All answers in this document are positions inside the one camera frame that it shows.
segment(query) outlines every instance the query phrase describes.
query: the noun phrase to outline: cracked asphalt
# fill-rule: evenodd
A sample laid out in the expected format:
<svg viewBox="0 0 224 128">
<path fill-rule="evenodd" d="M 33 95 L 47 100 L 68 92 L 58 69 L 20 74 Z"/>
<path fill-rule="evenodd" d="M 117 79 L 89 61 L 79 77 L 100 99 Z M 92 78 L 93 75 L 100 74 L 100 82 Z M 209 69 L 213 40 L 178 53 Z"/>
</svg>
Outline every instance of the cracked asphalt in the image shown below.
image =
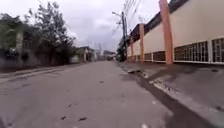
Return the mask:
<svg viewBox="0 0 224 128">
<path fill-rule="evenodd" d="M 0 128 L 196 127 L 213 128 L 116 62 L 68 66 L 0 84 Z"/>
</svg>

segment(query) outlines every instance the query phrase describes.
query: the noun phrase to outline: road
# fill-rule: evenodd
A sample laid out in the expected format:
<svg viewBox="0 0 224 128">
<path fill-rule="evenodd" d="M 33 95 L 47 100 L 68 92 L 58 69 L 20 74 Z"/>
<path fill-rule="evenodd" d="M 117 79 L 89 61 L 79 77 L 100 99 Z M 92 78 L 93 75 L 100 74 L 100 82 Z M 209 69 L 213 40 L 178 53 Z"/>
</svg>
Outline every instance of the road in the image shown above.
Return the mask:
<svg viewBox="0 0 224 128">
<path fill-rule="evenodd" d="M 106 61 L 8 81 L 0 85 L 0 128 L 212 127 L 141 84 Z"/>
</svg>

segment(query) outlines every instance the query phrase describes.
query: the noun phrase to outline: green tree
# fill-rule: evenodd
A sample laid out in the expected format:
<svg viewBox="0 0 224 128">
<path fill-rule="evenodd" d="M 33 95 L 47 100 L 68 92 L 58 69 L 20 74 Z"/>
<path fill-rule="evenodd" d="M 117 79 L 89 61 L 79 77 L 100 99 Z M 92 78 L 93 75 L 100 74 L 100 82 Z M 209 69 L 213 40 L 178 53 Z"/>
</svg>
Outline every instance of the green tree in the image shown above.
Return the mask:
<svg viewBox="0 0 224 128">
<path fill-rule="evenodd" d="M 49 2 L 47 7 L 40 5 L 36 13 L 29 10 L 29 15 L 25 16 L 25 23 L 29 23 L 29 18 L 34 18 L 36 21 L 32 28 L 26 29 L 26 35 L 28 35 L 26 39 L 33 39 L 32 44 L 38 44 L 38 48 L 33 45 L 32 49 L 44 55 L 49 64 L 68 63 L 74 53 L 72 44 L 75 38 L 67 36 L 65 21 L 59 12 L 59 5 L 56 2 Z M 29 39 L 33 36 L 38 37 L 39 40 Z"/>
<path fill-rule="evenodd" d="M 4 13 L 0 14 L 0 46 L 4 49 L 16 47 L 16 36 L 22 31 L 23 23 L 17 17 L 11 17 Z"/>
</svg>

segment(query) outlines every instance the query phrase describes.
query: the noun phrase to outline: cloudy sky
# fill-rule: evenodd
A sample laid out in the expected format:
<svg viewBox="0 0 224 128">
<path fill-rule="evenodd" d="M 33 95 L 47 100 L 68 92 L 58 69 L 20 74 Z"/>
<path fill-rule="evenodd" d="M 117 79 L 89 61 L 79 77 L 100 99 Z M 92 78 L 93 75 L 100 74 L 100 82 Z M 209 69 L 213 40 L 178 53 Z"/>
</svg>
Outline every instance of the cloudy sky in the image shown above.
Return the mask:
<svg viewBox="0 0 224 128">
<path fill-rule="evenodd" d="M 0 12 L 12 16 L 27 14 L 29 8 L 35 11 L 39 4 L 56 1 L 66 21 L 68 33 L 77 37 L 76 46 L 89 45 L 95 49 L 115 51 L 122 36 L 121 26 L 117 28 L 118 16 L 126 0 L 0 0 Z M 158 0 L 136 0 L 127 15 L 128 31 L 139 22 L 148 22 L 159 11 Z"/>
</svg>

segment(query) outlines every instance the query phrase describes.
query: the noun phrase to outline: concrete sidewalk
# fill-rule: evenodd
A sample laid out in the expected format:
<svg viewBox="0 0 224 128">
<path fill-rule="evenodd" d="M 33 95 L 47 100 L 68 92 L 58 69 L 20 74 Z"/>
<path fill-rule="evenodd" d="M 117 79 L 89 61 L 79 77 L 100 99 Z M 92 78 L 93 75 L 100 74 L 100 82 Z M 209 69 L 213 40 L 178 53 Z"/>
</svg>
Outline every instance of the concrete sidewalk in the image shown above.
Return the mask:
<svg viewBox="0 0 224 128">
<path fill-rule="evenodd" d="M 224 126 L 224 69 L 208 65 L 122 63 L 213 124 Z"/>
</svg>

